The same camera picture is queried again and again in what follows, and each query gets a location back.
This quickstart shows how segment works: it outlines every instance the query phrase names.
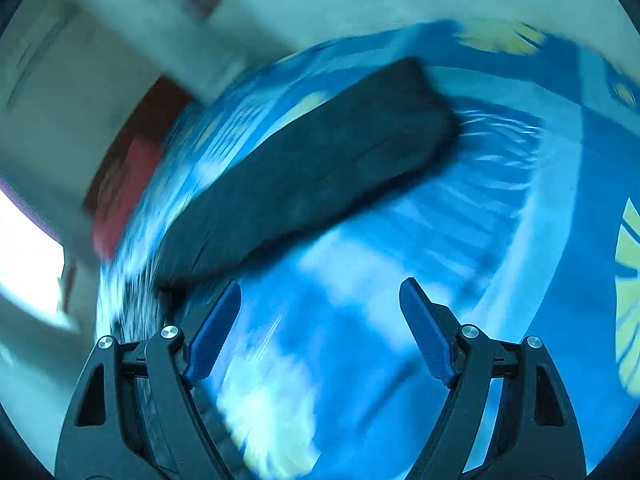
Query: red cloth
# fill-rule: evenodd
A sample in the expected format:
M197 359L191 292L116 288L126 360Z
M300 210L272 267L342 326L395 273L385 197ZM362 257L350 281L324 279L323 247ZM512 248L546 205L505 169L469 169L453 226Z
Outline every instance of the red cloth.
M133 139L124 160L115 161L100 184L94 217L94 249L111 261L129 218L138 204L164 149L148 140Z

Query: black cloth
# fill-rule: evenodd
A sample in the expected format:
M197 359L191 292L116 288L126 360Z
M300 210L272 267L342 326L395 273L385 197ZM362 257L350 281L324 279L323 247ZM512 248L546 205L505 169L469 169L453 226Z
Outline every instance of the black cloth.
M156 285L228 275L436 166L460 126L420 62L389 65L284 126L168 229Z

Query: bright light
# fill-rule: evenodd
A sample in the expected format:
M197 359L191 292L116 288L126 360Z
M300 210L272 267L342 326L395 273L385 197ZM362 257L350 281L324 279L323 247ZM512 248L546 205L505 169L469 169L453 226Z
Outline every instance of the bright light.
M0 285L26 304L54 314L64 265L62 246L0 191Z

